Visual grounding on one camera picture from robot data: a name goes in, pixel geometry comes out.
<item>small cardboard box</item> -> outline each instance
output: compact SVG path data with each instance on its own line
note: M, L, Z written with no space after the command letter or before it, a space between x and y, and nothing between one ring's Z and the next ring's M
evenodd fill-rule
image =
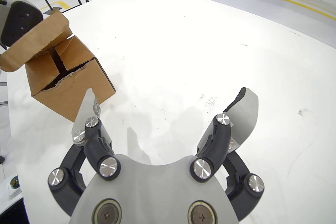
M31 96L74 122L87 89L102 103L115 89L97 58L76 37L58 10L0 56L1 69L25 64Z

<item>box flap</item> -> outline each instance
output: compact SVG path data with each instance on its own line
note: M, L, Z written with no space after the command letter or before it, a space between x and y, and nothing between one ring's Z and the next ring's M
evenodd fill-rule
M60 44L71 35L68 19L60 11L55 11L1 54L0 68L5 72L16 71L32 57Z
M31 95L34 96L51 83L59 71L49 52L31 59L25 64Z
M92 88L99 104L115 93L96 59L60 80L55 87L41 91L34 98L74 122L89 88Z
M76 37L73 36L55 47L67 70L70 70L94 58L91 51Z

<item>white table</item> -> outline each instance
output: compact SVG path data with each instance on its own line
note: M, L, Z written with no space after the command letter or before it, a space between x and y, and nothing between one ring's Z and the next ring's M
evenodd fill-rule
M115 153L146 164L195 154L209 121L246 86L259 117L237 152L265 193L242 223L334 223L335 49L209 0L93 0L65 15L116 87L101 105ZM8 87L30 222L67 223L47 177L72 145L72 123L30 97L23 67ZM94 175L87 162L82 173L86 184ZM225 170L216 176L225 188Z

